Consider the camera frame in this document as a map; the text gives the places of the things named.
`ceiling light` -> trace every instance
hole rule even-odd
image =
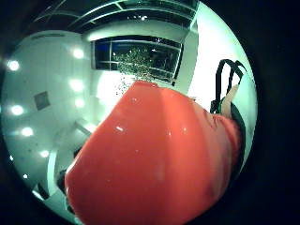
[[[44,150],[44,151],[41,151],[39,154],[40,154],[43,158],[47,158],[48,155],[49,155],[49,151]]]
[[[75,92],[81,92],[83,90],[83,82],[81,80],[71,80],[69,85]]]
[[[25,137],[32,136],[33,134],[34,134],[34,131],[30,127],[25,127],[22,129],[22,135]]]
[[[8,64],[7,64],[8,68],[11,70],[11,71],[16,71],[19,69],[20,65],[19,65],[19,62],[16,61],[16,60],[13,60],[13,61],[9,61]]]
[[[82,108],[84,106],[84,101],[82,99],[75,100],[75,105],[78,108]]]
[[[14,114],[14,115],[21,115],[23,114],[23,107],[20,106],[20,105],[15,105],[13,107],[11,107],[11,112]]]
[[[74,55],[75,58],[81,59],[84,56],[83,50],[81,50],[81,49],[75,49],[73,51],[73,55]]]

